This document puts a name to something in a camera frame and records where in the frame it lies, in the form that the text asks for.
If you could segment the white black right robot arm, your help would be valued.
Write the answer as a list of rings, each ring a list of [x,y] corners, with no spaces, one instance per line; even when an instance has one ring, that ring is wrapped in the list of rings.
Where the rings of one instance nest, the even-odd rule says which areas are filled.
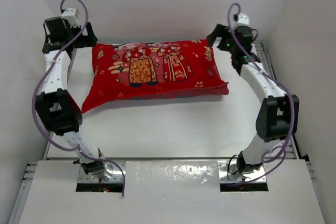
[[[217,38],[217,48],[229,52],[232,66],[254,91],[260,101],[256,118],[256,135],[237,155],[236,172],[246,174],[258,170],[264,163],[284,157],[291,136],[298,124],[299,98],[284,90],[264,69],[257,55],[252,53],[254,29],[247,25],[235,28],[217,24],[206,37],[212,46]]]

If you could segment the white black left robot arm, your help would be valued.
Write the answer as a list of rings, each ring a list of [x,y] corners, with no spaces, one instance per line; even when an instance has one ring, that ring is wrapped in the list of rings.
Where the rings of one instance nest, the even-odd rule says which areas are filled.
[[[91,23],[72,25],[69,18],[54,17],[46,19],[43,27],[46,77],[33,99],[35,111],[48,133],[61,137],[69,146],[63,147],[55,141],[52,145],[75,152],[86,175],[108,180],[112,170],[102,160],[101,151],[82,136],[82,113],[67,90],[73,51],[97,44]]]

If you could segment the red patterned pillowcase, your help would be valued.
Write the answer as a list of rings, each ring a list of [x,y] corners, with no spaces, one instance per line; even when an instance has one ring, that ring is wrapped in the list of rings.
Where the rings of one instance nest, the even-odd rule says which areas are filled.
[[[133,42],[92,48],[94,78],[85,113],[107,102],[227,95],[207,40]]]

